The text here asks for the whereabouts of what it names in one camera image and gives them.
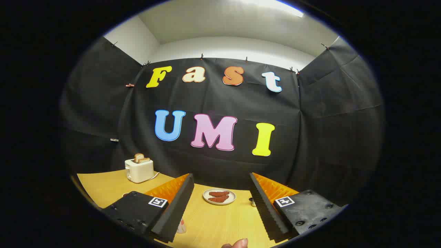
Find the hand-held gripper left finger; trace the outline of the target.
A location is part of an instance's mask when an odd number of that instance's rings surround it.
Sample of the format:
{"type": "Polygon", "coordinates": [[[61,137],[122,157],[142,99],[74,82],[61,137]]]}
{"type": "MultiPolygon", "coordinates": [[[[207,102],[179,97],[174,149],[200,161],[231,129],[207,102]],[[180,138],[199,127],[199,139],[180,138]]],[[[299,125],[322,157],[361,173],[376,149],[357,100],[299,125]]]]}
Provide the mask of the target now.
{"type": "Polygon", "coordinates": [[[101,212],[129,232],[146,239],[172,242],[194,189],[187,173],[140,193],[131,191],[101,212]]]}

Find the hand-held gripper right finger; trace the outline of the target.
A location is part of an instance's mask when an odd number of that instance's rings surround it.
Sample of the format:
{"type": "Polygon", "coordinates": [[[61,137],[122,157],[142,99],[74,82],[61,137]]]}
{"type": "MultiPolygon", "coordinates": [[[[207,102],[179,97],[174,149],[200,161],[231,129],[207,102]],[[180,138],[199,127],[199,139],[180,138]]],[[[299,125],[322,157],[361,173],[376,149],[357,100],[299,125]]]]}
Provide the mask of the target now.
{"type": "Polygon", "coordinates": [[[257,173],[249,177],[249,190],[270,240],[307,235],[345,209],[314,190],[298,192],[257,173]]]}

